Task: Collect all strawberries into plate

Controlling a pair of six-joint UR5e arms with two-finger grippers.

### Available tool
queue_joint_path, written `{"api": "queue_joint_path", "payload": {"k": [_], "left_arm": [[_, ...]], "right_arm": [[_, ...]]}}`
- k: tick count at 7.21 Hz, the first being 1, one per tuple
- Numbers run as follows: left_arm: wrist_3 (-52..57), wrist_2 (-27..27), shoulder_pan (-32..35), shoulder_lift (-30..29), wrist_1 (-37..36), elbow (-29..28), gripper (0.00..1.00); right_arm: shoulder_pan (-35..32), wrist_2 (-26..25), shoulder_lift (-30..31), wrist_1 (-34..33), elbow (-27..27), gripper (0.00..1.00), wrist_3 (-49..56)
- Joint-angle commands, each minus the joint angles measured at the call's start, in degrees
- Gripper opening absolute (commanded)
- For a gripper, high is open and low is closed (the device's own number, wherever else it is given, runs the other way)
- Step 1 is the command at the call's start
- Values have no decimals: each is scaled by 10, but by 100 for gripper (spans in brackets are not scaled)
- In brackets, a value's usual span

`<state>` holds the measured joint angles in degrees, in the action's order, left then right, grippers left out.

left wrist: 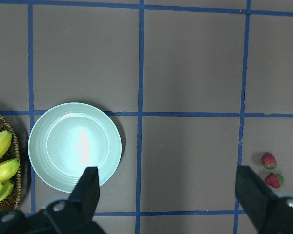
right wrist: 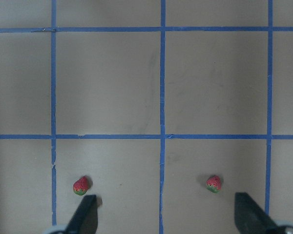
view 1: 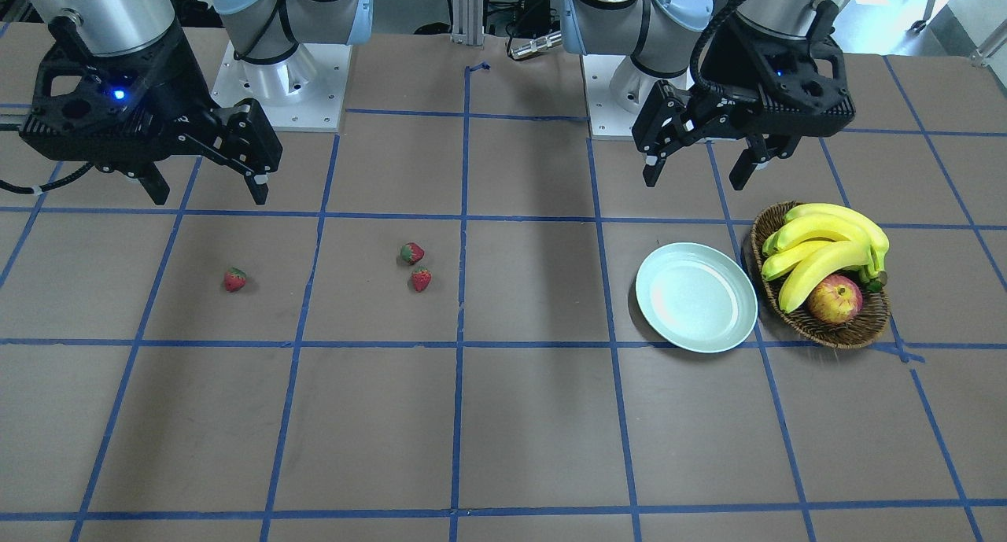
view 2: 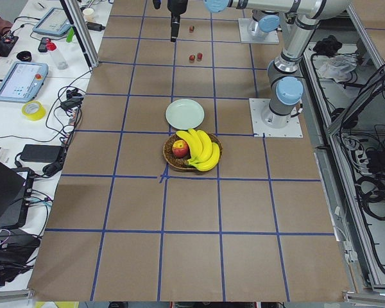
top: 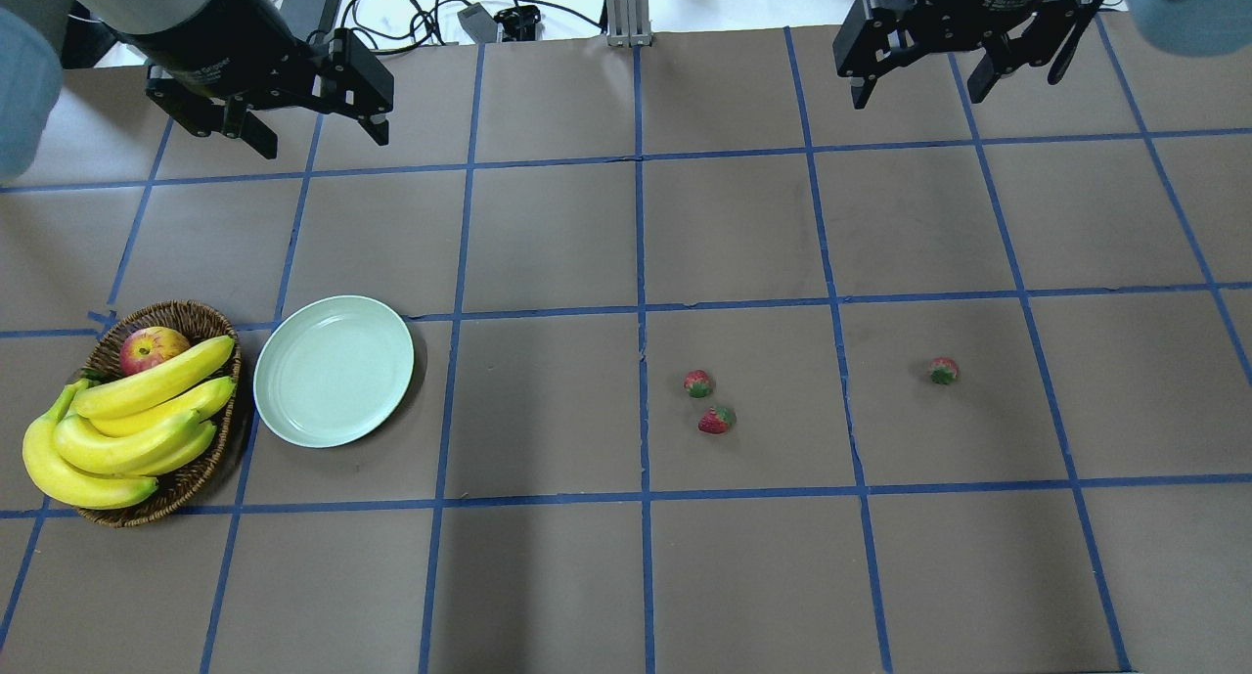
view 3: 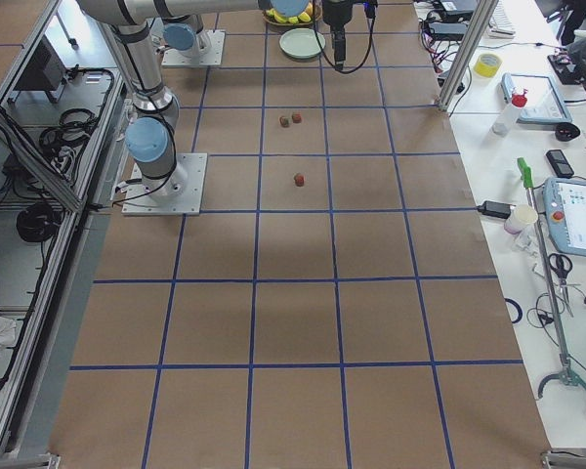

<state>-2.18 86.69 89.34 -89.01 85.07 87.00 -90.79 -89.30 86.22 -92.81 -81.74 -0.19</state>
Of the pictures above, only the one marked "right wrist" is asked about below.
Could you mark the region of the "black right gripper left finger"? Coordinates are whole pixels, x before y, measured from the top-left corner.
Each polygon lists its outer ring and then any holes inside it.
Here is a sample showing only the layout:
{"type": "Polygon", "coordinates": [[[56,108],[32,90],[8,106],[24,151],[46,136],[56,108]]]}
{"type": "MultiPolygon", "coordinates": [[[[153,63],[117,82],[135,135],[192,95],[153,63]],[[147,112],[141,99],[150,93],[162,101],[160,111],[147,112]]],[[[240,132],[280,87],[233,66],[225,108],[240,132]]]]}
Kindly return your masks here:
{"type": "Polygon", "coordinates": [[[86,195],[69,221],[65,234],[95,234],[98,228],[97,196],[86,195]]]}

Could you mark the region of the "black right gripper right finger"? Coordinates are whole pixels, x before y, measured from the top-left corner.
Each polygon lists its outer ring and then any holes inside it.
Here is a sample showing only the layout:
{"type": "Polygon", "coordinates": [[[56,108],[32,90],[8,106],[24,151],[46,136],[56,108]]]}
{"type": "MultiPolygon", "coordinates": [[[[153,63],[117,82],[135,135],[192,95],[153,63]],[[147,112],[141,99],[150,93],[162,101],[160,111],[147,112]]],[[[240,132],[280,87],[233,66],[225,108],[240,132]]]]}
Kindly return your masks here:
{"type": "Polygon", "coordinates": [[[280,234],[277,224],[248,193],[235,193],[234,223],[240,234],[280,234]]]}

